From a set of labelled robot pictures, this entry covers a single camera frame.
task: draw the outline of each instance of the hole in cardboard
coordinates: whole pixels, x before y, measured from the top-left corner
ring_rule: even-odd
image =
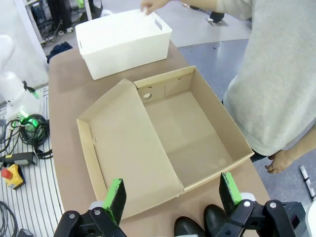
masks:
[[[145,100],[148,100],[149,98],[151,98],[151,93],[146,93],[144,96],[143,96],[143,98],[145,99]]]

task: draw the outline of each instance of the white storage box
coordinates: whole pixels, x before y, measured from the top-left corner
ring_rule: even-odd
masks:
[[[155,13],[126,11],[76,26],[80,54],[94,80],[165,59],[172,29]]]

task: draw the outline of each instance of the shoe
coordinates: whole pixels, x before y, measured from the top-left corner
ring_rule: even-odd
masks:
[[[203,217],[206,237],[214,237],[227,219],[225,211],[215,204],[205,208]]]
[[[208,18],[207,21],[213,22],[213,23],[215,23],[215,24],[219,24],[219,23],[222,22],[222,21],[214,21],[212,18]]]
[[[206,237],[205,231],[194,220],[189,217],[181,216],[174,223],[174,236],[197,235]]]

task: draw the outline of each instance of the red button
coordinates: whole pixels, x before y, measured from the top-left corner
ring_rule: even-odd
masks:
[[[1,176],[3,178],[6,178],[6,179],[11,179],[12,178],[12,173],[9,170],[7,170],[6,168],[3,168],[1,170]]]

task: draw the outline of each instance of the open cardboard box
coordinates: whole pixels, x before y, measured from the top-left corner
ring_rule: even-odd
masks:
[[[224,106],[187,67],[123,79],[77,119],[97,200],[123,178],[123,218],[218,177],[253,152]]]

